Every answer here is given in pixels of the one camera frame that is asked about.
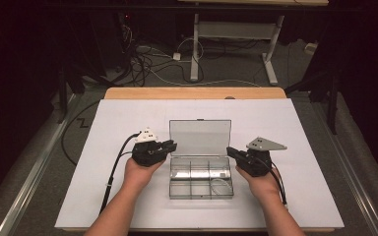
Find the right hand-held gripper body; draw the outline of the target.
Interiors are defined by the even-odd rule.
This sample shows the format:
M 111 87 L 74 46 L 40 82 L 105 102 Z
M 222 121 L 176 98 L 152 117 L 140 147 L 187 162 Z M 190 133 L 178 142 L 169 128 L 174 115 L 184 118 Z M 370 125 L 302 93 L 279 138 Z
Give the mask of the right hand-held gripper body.
M 252 177 L 266 175 L 272 170 L 271 150 L 285 150 L 286 146 L 258 137 L 241 150 L 239 166 Z

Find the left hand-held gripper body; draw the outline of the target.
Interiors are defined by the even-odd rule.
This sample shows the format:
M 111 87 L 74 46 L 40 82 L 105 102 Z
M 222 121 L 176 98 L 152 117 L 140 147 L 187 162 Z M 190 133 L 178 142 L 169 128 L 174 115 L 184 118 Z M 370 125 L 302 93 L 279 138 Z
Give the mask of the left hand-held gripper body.
M 132 158 L 141 166 L 150 167 L 166 159 L 167 152 L 150 128 L 143 130 L 136 138 Z

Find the clear plastic compartment box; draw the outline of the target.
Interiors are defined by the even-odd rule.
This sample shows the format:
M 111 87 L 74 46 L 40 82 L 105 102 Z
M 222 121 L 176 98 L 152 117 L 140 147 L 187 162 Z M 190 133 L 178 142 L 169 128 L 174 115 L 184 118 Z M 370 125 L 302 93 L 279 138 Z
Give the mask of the clear plastic compartment box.
M 230 120 L 170 120 L 169 197 L 173 200 L 226 200 L 234 195 L 229 158 Z

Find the person's left hand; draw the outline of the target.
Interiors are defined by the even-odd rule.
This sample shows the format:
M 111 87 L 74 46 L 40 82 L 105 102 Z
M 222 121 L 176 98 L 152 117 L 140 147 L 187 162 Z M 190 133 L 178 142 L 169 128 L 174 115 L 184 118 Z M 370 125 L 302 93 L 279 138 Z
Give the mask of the person's left hand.
M 151 181 L 153 174 L 163 165 L 163 162 L 152 166 L 141 166 L 133 158 L 126 162 L 122 187 L 134 191 L 142 191 Z

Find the person's right hand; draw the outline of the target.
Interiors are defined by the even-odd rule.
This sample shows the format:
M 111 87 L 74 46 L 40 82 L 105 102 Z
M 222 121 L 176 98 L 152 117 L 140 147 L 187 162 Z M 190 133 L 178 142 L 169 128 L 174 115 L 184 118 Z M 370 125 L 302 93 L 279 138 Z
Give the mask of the person's right hand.
M 271 173 L 260 177 L 252 177 L 238 166 L 236 166 L 236 170 L 248 182 L 250 191 L 258 200 L 280 196 L 278 183 Z

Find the black stand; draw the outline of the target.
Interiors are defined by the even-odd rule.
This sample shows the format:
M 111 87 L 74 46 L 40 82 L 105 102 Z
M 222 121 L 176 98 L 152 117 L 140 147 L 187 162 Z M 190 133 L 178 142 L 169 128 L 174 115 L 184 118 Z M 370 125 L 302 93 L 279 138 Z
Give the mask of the black stand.
M 331 69 L 323 69 L 314 73 L 307 73 L 300 82 L 284 89 L 285 94 L 294 91 L 308 91 L 311 102 L 323 102 L 328 104 L 326 122 L 333 135 L 336 130 L 336 113 L 339 92 L 338 75 Z
M 82 78 L 74 71 L 66 66 L 61 66 L 58 72 L 59 80 L 59 118 L 58 123 L 61 124 L 65 119 L 68 111 L 67 89 L 73 93 L 82 94 L 85 87 Z

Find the white-framed desk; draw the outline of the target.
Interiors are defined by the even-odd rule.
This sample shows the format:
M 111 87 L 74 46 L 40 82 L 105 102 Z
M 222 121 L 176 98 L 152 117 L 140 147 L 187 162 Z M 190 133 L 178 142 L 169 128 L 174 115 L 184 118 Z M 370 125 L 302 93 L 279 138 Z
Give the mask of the white-framed desk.
M 189 3 L 192 7 L 205 7 L 207 4 L 218 4 L 221 7 L 298 7 L 314 8 L 326 7 L 329 0 L 178 0 Z M 200 14 L 194 14 L 193 21 L 193 48 L 191 56 L 190 81 L 199 82 L 201 75 L 200 59 L 204 53 L 204 47 L 200 38 L 230 38 L 230 39 L 265 39 L 270 41 L 267 52 L 261 54 L 269 83 L 276 86 L 279 82 L 272 65 L 273 53 L 279 39 L 284 23 L 284 15 L 278 15 L 273 23 L 240 23 L 231 21 L 203 21 Z

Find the aluminium floor rail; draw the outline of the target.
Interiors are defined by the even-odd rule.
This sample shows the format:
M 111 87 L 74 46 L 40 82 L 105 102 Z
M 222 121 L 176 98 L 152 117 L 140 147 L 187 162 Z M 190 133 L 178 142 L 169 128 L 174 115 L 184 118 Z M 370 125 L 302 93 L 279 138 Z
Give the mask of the aluminium floor rail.
M 345 175 L 346 182 L 352 192 L 354 201 L 358 205 L 359 210 L 362 213 L 366 224 L 368 225 L 371 235 L 378 236 L 378 212 L 375 209 L 373 201 L 367 194 L 367 191 L 364 189 L 362 183 L 359 181 L 356 172 L 348 160 L 348 156 L 341 145 L 340 140 L 338 139 L 338 136 L 334 135 L 329 128 L 323 106 L 319 103 L 313 103 L 312 106 L 330 139 L 330 144 L 336 151 L 336 159 Z
M 12 236 L 47 168 L 51 154 L 82 96 L 71 94 L 66 113 L 59 107 L 34 135 L 0 186 L 0 236 Z

